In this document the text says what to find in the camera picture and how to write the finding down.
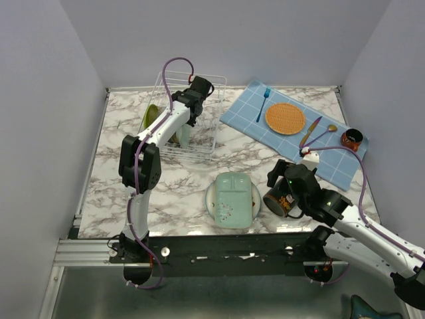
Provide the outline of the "white wire dish rack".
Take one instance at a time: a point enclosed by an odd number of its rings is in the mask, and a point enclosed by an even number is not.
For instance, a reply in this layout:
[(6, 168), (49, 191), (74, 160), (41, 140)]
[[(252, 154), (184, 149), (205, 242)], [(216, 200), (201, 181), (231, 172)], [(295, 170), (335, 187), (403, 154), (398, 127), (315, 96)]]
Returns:
[[(183, 91), (189, 87), (188, 72), (167, 70), (165, 79), (171, 93)], [(210, 160), (215, 149), (219, 119), (222, 114), (222, 103), (226, 92), (227, 79), (223, 76), (194, 74), (214, 85), (214, 92), (203, 102), (203, 112), (197, 117), (196, 124), (191, 129), (190, 144), (187, 149), (180, 148), (179, 144), (167, 142), (161, 148), (162, 158), (175, 158), (186, 161)], [(169, 107), (169, 97), (165, 91), (161, 71), (158, 74), (154, 89), (150, 94), (148, 106), (155, 104), (159, 108), (159, 116)]]

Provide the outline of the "teal square ceramic plate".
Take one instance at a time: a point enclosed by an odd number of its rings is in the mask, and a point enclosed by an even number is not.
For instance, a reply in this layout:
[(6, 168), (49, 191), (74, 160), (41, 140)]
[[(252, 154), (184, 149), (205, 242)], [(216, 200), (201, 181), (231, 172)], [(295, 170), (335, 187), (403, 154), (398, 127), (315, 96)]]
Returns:
[(176, 131), (176, 137), (180, 148), (187, 149), (190, 144), (190, 135), (192, 127), (188, 124), (183, 124)]

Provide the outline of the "white watermelon round plate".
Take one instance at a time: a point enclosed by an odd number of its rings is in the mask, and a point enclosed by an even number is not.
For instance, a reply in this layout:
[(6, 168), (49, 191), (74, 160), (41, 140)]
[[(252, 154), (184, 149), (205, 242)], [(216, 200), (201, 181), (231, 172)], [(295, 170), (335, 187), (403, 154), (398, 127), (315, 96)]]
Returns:
[[(215, 199), (216, 199), (215, 182), (212, 182), (209, 185), (205, 195), (205, 206), (207, 208), (209, 215), (212, 217), (213, 220), (215, 220), (215, 212), (216, 212)], [(257, 218), (260, 212), (261, 202), (262, 202), (262, 199), (260, 197), (260, 192), (258, 191), (258, 188), (252, 183), (252, 219)]]

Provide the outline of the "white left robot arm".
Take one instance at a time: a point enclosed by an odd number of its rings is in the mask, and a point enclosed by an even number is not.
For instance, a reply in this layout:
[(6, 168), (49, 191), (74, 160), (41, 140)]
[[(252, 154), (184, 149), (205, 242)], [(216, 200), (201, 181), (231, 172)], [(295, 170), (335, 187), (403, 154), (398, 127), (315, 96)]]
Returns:
[(125, 245), (124, 254), (134, 263), (147, 256), (147, 246), (141, 241), (149, 232), (147, 214), (151, 191), (161, 177), (160, 150), (180, 129), (183, 137), (189, 137), (190, 129), (202, 114), (203, 102), (212, 92), (213, 84), (200, 76), (183, 91), (167, 91), (169, 107), (140, 134), (127, 135), (122, 141), (118, 171), (122, 183), (131, 192), (122, 231), (123, 236), (131, 240)]

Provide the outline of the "yellow patterned round plate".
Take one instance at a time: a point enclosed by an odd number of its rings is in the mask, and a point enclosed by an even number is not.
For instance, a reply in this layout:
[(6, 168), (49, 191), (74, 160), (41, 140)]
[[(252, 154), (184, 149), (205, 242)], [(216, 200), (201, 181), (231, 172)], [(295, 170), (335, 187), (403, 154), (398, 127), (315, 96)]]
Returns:
[(172, 143), (174, 143), (174, 144), (178, 144), (179, 143), (179, 140), (178, 140), (178, 138), (177, 138), (177, 135), (176, 134), (173, 134), (172, 136), (171, 136), (171, 138), (170, 138), (170, 140), (169, 140), (170, 142), (172, 142)]

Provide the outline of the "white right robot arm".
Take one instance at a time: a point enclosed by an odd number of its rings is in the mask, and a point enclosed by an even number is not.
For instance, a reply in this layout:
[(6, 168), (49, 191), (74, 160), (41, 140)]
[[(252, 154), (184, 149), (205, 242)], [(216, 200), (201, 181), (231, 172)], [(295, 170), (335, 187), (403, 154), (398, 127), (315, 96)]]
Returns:
[(278, 160), (267, 174), (268, 187), (282, 186), (301, 212), (321, 223), (305, 244), (309, 258), (339, 259), (389, 279), (406, 304), (424, 309), (424, 248), (368, 220), (342, 194), (322, 188), (315, 170)]

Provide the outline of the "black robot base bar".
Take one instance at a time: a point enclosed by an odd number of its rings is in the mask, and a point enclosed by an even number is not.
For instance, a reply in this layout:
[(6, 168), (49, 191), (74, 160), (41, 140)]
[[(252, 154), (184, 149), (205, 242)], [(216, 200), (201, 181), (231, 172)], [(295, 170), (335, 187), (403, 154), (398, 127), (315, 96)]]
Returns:
[(150, 275), (308, 276), (329, 282), (345, 263), (324, 252), (323, 230), (313, 233), (147, 237), (138, 244), (123, 235), (110, 247), (110, 262), (142, 283)]

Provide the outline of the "lime green round plate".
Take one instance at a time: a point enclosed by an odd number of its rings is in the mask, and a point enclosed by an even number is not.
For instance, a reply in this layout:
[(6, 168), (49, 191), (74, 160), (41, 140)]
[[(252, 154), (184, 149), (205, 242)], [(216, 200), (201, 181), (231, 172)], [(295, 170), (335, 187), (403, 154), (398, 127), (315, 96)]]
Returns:
[(159, 108), (155, 104), (150, 104), (143, 115), (143, 128), (148, 128), (159, 116)]

